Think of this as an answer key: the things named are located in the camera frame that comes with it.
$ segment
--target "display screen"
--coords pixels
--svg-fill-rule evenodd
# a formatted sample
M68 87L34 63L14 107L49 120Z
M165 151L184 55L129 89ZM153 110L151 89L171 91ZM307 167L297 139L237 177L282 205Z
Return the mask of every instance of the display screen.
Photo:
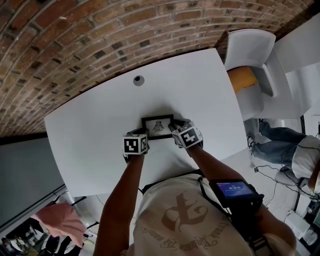
M243 181L216 184L227 198L253 194L251 189Z

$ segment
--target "picture frame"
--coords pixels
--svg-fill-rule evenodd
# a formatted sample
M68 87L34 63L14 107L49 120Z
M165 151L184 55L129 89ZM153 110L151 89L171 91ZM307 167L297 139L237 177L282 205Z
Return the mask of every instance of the picture frame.
M149 130L148 139L150 141L172 138L168 124L174 126L173 114L144 117L141 118L141 122L142 128Z

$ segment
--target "white shirt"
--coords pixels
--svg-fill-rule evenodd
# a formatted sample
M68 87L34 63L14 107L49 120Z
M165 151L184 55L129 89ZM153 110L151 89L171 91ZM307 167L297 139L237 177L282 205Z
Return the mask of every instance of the white shirt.
M296 147L292 158L292 171L298 179L311 177L320 159L320 152L316 149L320 150L320 139L311 135L305 137Z
M202 195L199 175L167 179L144 194L133 231L134 243L126 256L253 256L253 252L226 218ZM207 195L218 202L208 181ZM281 238L265 234L277 256L294 255Z

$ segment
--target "pink cloth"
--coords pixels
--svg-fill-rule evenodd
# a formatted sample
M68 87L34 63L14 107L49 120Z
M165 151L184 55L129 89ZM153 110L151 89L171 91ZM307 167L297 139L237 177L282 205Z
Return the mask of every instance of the pink cloth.
M53 237L69 236L75 245L82 248L84 232L87 229L76 210L67 202L44 207L32 218L43 223Z

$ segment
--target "white table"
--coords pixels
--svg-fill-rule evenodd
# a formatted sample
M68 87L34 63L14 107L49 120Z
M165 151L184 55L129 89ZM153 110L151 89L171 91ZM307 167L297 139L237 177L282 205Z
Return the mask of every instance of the white table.
M145 83L135 86L133 79ZM204 149L222 160L247 146L236 95L216 49L158 61L106 81L45 117L57 166L74 196L109 193L126 168L122 135L141 118L173 114L201 130ZM140 188L198 169L173 138L149 142Z

